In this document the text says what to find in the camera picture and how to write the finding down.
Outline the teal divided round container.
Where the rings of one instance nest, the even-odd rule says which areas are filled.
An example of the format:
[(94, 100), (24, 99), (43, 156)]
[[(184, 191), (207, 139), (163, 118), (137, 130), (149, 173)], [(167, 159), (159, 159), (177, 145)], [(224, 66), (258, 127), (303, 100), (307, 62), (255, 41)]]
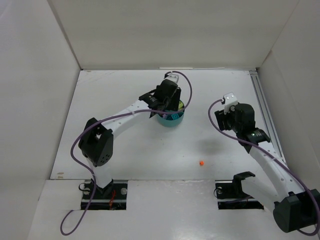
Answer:
[(165, 112), (176, 112), (179, 111), (178, 113), (173, 113), (173, 114), (156, 114), (157, 121), (164, 127), (167, 128), (173, 128), (178, 126), (183, 118), (184, 118), (184, 112), (181, 111), (185, 107), (184, 103), (179, 100), (178, 104), (170, 104), (165, 108)]

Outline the light green small lego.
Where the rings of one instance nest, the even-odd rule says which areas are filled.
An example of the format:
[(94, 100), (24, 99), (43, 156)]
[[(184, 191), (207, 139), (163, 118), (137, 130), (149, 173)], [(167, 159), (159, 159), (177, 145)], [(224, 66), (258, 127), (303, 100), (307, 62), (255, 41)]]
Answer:
[(181, 111), (185, 107), (184, 103), (180, 100), (178, 103), (178, 111)]

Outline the teal square lego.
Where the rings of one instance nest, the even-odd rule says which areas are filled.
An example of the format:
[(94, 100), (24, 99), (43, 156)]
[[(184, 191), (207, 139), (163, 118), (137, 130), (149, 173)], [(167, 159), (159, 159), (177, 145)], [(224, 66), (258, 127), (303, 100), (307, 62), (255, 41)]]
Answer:
[(178, 113), (174, 113), (174, 114), (171, 114), (171, 118), (173, 121), (176, 121), (180, 118), (179, 114)]

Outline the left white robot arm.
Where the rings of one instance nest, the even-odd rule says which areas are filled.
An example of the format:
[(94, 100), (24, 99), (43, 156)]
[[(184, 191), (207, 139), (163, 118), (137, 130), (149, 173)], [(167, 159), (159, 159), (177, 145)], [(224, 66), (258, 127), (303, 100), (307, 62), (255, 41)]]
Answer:
[(178, 111), (181, 96), (178, 80), (177, 74), (169, 74), (156, 89), (141, 95), (137, 101), (120, 111), (119, 118), (91, 128), (80, 138), (78, 147), (87, 158), (95, 174), (97, 190), (102, 195), (107, 196), (113, 188), (108, 161), (113, 155), (114, 140), (133, 125), (156, 115), (148, 110)]

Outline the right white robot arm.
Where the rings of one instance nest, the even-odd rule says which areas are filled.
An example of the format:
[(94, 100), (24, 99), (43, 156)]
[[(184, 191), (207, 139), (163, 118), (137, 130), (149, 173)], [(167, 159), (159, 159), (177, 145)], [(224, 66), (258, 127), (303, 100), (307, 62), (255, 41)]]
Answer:
[(320, 231), (320, 193), (309, 189), (277, 155), (270, 137), (256, 127), (255, 111), (246, 103), (218, 99), (224, 106), (214, 113), (213, 127), (222, 135), (237, 141), (260, 165), (274, 190), (270, 190), (250, 172), (235, 174), (232, 191), (247, 195), (264, 205), (277, 226), (284, 232), (298, 231), (305, 236), (315, 236)]

